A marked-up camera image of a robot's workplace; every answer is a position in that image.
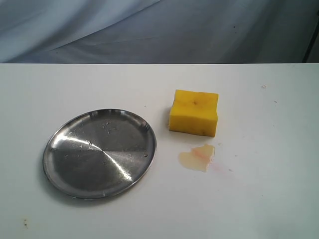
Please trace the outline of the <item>round stainless steel plate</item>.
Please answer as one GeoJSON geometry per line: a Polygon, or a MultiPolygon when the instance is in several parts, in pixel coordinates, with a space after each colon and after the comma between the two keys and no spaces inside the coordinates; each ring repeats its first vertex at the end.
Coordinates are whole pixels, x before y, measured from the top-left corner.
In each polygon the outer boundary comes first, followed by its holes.
{"type": "Polygon", "coordinates": [[[48,141],[43,172],[60,192],[95,200],[119,195],[149,170],[157,140],[150,124],[120,109],[84,113],[48,141]]]}

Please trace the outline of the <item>black stand pole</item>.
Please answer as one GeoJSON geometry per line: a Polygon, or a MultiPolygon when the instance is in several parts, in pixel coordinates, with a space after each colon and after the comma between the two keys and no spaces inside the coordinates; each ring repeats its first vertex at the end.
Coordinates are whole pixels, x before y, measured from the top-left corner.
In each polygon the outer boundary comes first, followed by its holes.
{"type": "Polygon", "coordinates": [[[315,44],[315,41],[317,39],[318,33],[319,33],[319,23],[317,22],[316,27],[314,29],[314,32],[313,32],[313,34],[311,36],[311,39],[309,41],[309,44],[307,46],[306,52],[304,54],[304,57],[302,59],[302,63],[306,63],[307,62],[307,60],[308,60],[308,58],[309,58],[309,56],[311,54],[312,48],[313,48],[313,46],[315,44]]]}

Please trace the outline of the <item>orange liquid spill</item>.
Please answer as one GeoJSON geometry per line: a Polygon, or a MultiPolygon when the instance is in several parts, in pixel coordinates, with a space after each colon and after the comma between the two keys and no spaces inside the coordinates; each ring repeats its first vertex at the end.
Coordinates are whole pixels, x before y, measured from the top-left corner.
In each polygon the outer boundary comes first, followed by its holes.
{"type": "Polygon", "coordinates": [[[193,148],[190,152],[181,152],[178,156],[178,161],[186,169],[207,172],[214,156],[215,147],[205,144],[204,146],[193,148]]]}

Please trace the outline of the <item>grey fabric backdrop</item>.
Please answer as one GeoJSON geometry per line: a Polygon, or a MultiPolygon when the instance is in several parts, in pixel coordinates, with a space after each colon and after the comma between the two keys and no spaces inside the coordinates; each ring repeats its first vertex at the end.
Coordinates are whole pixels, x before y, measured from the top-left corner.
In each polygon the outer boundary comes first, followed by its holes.
{"type": "Polygon", "coordinates": [[[3,63],[300,63],[316,0],[3,0],[3,63]]]}

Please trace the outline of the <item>yellow sponge block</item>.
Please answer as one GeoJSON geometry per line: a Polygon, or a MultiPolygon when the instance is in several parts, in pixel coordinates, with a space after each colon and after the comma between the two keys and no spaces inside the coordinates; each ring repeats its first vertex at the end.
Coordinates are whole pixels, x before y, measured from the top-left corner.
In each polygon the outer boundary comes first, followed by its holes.
{"type": "Polygon", "coordinates": [[[169,113],[170,131],[215,137],[219,95],[176,90],[169,113]]]}

